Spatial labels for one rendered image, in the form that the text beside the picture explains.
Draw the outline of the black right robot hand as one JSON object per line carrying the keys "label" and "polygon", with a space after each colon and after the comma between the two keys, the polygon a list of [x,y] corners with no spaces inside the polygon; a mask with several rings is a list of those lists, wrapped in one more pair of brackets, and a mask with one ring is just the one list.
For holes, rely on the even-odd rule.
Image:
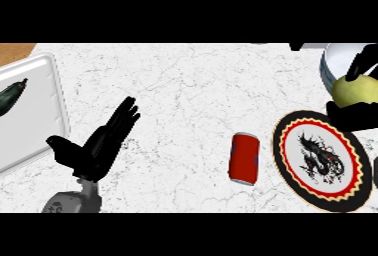
{"label": "black right robot hand", "polygon": [[330,100],[326,103],[330,124],[345,132],[378,128],[378,103],[355,103],[339,108]]}

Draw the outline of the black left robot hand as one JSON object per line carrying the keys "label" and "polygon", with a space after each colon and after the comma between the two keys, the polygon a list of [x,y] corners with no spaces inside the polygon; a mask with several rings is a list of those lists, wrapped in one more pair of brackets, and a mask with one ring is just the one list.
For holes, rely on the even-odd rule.
{"label": "black left robot hand", "polygon": [[106,176],[121,144],[140,118],[134,103],[132,97],[124,99],[106,124],[95,129],[82,146],[57,135],[45,139],[54,160],[73,170],[73,177],[97,182]]}

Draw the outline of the yellow lemon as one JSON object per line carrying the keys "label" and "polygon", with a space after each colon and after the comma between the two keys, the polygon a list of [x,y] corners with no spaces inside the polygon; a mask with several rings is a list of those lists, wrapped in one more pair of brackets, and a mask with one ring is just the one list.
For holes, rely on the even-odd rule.
{"label": "yellow lemon", "polygon": [[339,108],[355,103],[378,103],[378,80],[360,75],[354,81],[341,77],[330,89],[332,100]]}

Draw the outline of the dragon print plate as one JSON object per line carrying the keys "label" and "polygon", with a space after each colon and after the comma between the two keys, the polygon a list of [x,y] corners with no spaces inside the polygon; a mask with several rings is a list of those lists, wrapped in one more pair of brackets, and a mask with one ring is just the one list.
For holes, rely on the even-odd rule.
{"label": "dragon print plate", "polygon": [[276,124],[274,164],[295,194],[330,212],[355,211],[372,190],[372,167],[363,146],[314,111],[293,111]]}

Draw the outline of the white bowl with blue rim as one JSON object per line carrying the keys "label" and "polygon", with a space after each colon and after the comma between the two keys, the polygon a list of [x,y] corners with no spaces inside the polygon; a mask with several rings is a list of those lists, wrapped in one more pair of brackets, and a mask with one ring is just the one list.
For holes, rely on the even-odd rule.
{"label": "white bowl with blue rim", "polygon": [[318,70],[327,91],[341,77],[352,81],[358,75],[367,75],[378,80],[378,43],[330,43],[321,54]]}

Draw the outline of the white tray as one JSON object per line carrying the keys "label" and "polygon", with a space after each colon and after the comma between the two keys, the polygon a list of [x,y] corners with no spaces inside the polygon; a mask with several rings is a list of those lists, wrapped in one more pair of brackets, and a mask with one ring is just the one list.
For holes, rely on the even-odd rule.
{"label": "white tray", "polygon": [[0,68],[0,91],[23,79],[28,79],[25,90],[0,117],[0,176],[50,153],[45,139],[51,135],[69,135],[59,73],[50,53],[32,55]]}

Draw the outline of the dark green cucumber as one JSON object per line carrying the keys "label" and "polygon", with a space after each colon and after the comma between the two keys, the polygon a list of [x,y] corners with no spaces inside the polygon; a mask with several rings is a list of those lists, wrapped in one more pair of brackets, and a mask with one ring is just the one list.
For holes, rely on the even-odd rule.
{"label": "dark green cucumber", "polygon": [[14,82],[0,92],[0,116],[10,111],[25,90],[26,82],[28,79],[23,79],[20,82]]}

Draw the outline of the red can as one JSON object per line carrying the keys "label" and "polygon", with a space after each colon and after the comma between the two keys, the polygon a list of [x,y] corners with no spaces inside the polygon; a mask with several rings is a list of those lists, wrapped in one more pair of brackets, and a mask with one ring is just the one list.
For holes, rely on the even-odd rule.
{"label": "red can", "polygon": [[253,185],[258,176],[259,140],[249,133],[231,137],[228,159],[228,178],[231,181]]}

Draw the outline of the brown wooden board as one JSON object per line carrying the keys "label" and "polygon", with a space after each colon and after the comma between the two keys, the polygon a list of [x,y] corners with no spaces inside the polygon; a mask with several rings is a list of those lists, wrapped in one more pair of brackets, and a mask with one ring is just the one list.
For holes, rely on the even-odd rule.
{"label": "brown wooden board", "polygon": [[26,58],[35,48],[35,43],[0,43],[0,66]]}

